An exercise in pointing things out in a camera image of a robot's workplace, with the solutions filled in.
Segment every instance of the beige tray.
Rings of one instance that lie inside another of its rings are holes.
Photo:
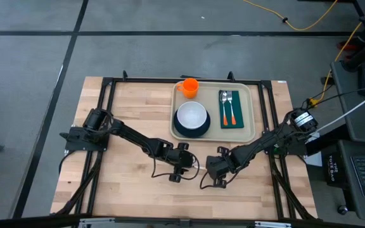
[[[247,143],[254,138],[255,126],[253,115],[252,95],[250,89],[239,83],[200,82],[200,89],[194,99],[187,99],[182,92],[177,91],[177,84],[173,87],[171,99],[170,131],[179,140],[196,141],[224,141]],[[222,129],[219,115],[219,90],[239,91],[241,112],[244,128]],[[203,105],[210,115],[210,127],[207,133],[199,138],[188,138],[176,130],[173,124],[174,113],[187,101],[196,101]]]

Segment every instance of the white bowl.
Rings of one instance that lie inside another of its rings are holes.
[[[177,119],[187,129],[197,129],[207,120],[207,111],[202,104],[188,101],[182,104],[177,111]]]

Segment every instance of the wooden tabletop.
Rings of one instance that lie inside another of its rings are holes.
[[[101,89],[102,77],[86,77],[75,114],[74,124],[82,125],[89,110],[95,108]],[[117,83],[112,113],[115,118],[148,137],[159,137],[174,143],[169,132],[170,104],[173,84],[164,83]],[[272,81],[278,119],[292,109],[290,94],[285,81]],[[256,136],[264,128],[260,99],[256,85],[249,86],[253,99]],[[271,111],[266,99],[269,124]],[[194,153],[201,167],[205,167],[208,155],[217,156],[218,146],[233,148],[237,143],[188,141],[189,151]],[[78,188],[86,157],[78,151],[63,163],[58,180],[52,212],[58,211]],[[306,207],[316,216],[314,199],[305,164],[296,156],[286,157],[291,189]],[[156,174],[172,172],[173,167],[157,162]],[[168,176],[150,178],[153,160],[141,149],[126,140],[110,136],[107,151],[99,175],[94,204],[94,215],[128,217],[181,217],[196,219],[277,219],[268,157],[259,153],[250,165],[243,169],[226,189],[200,190],[200,180],[205,171],[200,170],[194,180],[168,181]],[[195,173],[191,169],[184,176]],[[211,179],[205,178],[204,184]],[[89,189],[84,195],[82,212],[86,211]],[[281,190],[285,215],[288,216],[285,193]]]

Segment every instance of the orange handle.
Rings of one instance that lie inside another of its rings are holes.
[[[183,90],[184,90],[183,83],[178,83],[178,84],[177,84],[177,90],[178,90],[178,91],[183,91]]]

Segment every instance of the concrete floor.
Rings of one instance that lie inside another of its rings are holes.
[[[330,3],[258,0],[279,10],[298,27],[310,25]],[[81,0],[0,0],[0,30],[72,31]],[[365,1],[361,1],[365,10]],[[339,4],[312,31],[351,31],[357,25],[351,4]],[[82,31],[290,31],[276,16],[240,0],[89,0]],[[86,76],[179,77],[182,74],[237,79],[287,80],[293,106],[321,91],[345,37],[82,36],[77,38],[60,97],[32,184],[24,217],[47,215],[65,142]],[[37,139],[69,43],[69,36],[0,36],[0,219],[13,203]],[[328,92],[334,95],[335,89]],[[327,123],[342,113],[333,99],[313,114]],[[319,218],[365,225],[354,213],[341,216],[337,189],[309,167]]]

